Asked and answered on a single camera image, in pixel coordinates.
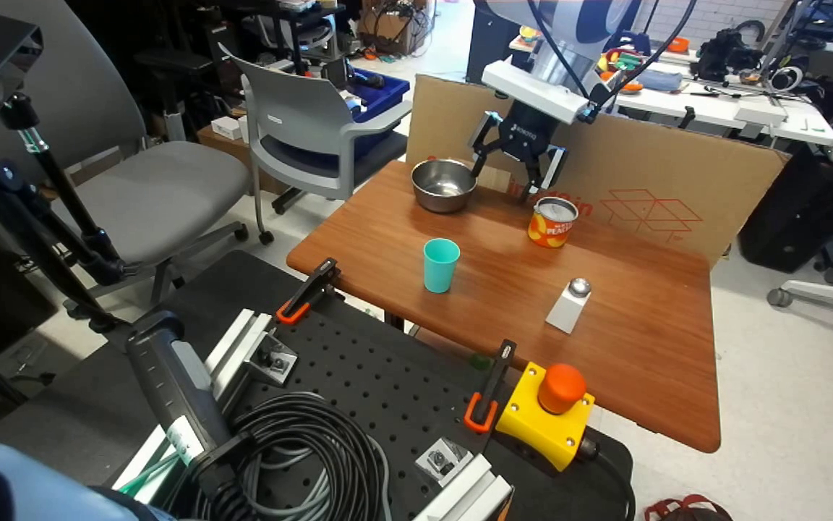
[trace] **small white bottle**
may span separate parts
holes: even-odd
[[[552,323],[552,326],[559,326],[563,332],[574,332],[574,326],[578,323],[578,317],[581,317],[581,311],[584,311],[584,306],[591,301],[591,292],[592,288],[591,288],[588,277],[574,277],[561,288],[555,306],[549,308],[546,323]]]

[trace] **chair backrest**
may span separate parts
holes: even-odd
[[[38,22],[43,54],[27,75],[40,132],[62,165],[131,145],[146,136],[141,112],[118,70],[67,0],[0,0],[0,15]],[[21,139],[0,123],[0,155],[40,180]]]
[[[253,90],[253,136],[266,132],[309,154],[342,154],[338,129],[354,120],[354,112],[331,80],[231,59],[247,73]]]

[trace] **metal bowl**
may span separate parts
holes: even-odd
[[[436,214],[451,214],[467,207],[475,194],[472,167],[455,158],[432,158],[414,167],[416,201]]]

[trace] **teal cup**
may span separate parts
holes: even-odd
[[[432,237],[422,245],[422,287],[429,292],[448,292],[464,248],[448,237]]]

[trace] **red button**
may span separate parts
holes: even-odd
[[[588,391],[584,374],[569,363],[549,363],[537,387],[537,404],[561,417]]]

